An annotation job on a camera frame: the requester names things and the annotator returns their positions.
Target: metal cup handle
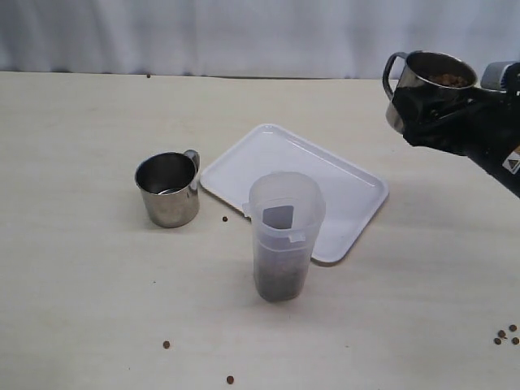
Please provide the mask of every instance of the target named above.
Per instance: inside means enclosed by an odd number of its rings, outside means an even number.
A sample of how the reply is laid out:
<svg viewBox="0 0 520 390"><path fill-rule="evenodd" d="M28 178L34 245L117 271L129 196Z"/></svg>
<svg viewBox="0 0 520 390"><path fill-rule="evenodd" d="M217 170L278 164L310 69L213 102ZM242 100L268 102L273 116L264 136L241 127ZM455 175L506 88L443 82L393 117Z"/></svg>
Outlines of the metal cup handle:
<svg viewBox="0 0 520 390"><path fill-rule="evenodd" d="M384 67L383 89L384 89L384 92L387 94L389 100L392 100L392 98L393 98L393 91L392 91L392 87L390 86L390 82L388 81L388 78L390 77L390 71L392 70L393 63L396 62L397 57L406 59L406 57L408 57L408 54L403 53L403 52L397 52L397 53L392 54L390 56L390 58L388 59L386 66Z"/></svg>
<svg viewBox="0 0 520 390"><path fill-rule="evenodd" d="M199 153L196 150L188 149L183 153L183 155L193 161L193 164L195 165L195 172L198 172L198 168L201 165L201 156Z"/></svg>

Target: warning label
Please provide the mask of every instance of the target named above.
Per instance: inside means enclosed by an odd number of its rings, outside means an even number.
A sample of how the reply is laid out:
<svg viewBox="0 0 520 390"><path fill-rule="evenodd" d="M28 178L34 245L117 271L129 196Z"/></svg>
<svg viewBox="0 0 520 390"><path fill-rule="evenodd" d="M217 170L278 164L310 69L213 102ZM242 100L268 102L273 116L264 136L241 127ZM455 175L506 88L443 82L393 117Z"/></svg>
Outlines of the warning label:
<svg viewBox="0 0 520 390"><path fill-rule="evenodd" d="M515 175L520 170L520 146L504 160L502 166Z"/></svg>

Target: white plastic tray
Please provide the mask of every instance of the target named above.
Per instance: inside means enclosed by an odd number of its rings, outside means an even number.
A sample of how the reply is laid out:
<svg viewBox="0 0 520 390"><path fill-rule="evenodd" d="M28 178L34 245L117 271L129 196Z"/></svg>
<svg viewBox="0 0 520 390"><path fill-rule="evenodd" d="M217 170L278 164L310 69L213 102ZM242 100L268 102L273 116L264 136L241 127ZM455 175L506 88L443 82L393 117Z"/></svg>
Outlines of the white plastic tray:
<svg viewBox="0 0 520 390"><path fill-rule="evenodd" d="M339 262L388 196L388 186L360 167L275 124L253 129L201 174L201 185L240 212L249 189L273 171L297 171L319 184L327 212L313 252Z"/></svg>

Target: clear plastic pitcher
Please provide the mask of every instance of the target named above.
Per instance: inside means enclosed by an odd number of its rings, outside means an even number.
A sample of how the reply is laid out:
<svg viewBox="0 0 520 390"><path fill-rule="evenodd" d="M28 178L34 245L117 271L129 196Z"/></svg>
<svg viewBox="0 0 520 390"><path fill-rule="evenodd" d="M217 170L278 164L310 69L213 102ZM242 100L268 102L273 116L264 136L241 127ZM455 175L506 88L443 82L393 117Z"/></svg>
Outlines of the clear plastic pitcher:
<svg viewBox="0 0 520 390"><path fill-rule="evenodd" d="M258 179L249 191L244 214L253 226L253 273L266 301L300 295L309 270L325 201L318 184L297 172Z"/></svg>

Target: table surface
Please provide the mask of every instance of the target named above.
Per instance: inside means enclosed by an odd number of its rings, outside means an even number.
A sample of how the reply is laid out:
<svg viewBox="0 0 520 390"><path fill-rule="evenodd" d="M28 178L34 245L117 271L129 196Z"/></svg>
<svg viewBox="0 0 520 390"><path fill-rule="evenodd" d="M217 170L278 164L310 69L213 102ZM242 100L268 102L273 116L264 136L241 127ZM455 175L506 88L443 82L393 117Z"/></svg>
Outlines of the table surface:
<svg viewBox="0 0 520 390"><path fill-rule="evenodd" d="M493 344L520 327L518 199L410 147L387 104L378 80L0 73L2 388L518 388L520 345ZM190 224L155 227L133 181L165 150L204 169L261 123L390 189L344 261L278 305L246 219L201 191Z"/></svg>

